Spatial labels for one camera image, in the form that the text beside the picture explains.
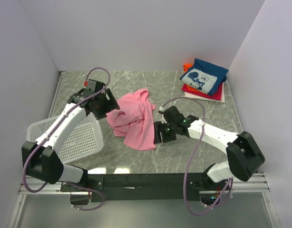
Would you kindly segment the pink t shirt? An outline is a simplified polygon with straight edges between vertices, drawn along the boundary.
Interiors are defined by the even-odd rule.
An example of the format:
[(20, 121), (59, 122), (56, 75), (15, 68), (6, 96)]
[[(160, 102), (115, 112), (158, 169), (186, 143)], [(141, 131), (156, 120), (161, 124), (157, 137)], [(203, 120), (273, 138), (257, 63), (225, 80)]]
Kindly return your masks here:
[(107, 114), (114, 135), (124, 137), (123, 143), (134, 150), (154, 150), (153, 110), (156, 106), (150, 102), (148, 89), (127, 93), (117, 103), (120, 108)]

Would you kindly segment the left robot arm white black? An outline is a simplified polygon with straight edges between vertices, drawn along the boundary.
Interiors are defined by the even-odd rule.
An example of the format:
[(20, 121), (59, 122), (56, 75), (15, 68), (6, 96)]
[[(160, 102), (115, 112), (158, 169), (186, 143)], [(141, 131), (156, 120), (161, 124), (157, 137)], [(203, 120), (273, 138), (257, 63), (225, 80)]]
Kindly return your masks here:
[(72, 97), (41, 136), (22, 145), (23, 179), (30, 176), (50, 184), (72, 182), (78, 191), (88, 187), (87, 171), (70, 163), (103, 148), (99, 120), (119, 106), (109, 88), (81, 105), (78, 102), (78, 96)]

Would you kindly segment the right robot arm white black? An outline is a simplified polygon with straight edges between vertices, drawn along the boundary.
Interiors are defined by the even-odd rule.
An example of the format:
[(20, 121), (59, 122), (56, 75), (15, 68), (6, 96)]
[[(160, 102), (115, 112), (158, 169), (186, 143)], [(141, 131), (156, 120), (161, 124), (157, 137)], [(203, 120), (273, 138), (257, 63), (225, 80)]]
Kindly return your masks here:
[(212, 190), (220, 181), (230, 178), (246, 182), (265, 162), (253, 136), (246, 131), (229, 132), (192, 115), (163, 119), (163, 122), (154, 124), (154, 144), (175, 141), (177, 135), (184, 135), (210, 144), (226, 154), (227, 161), (213, 164), (204, 171), (202, 184), (206, 189)]

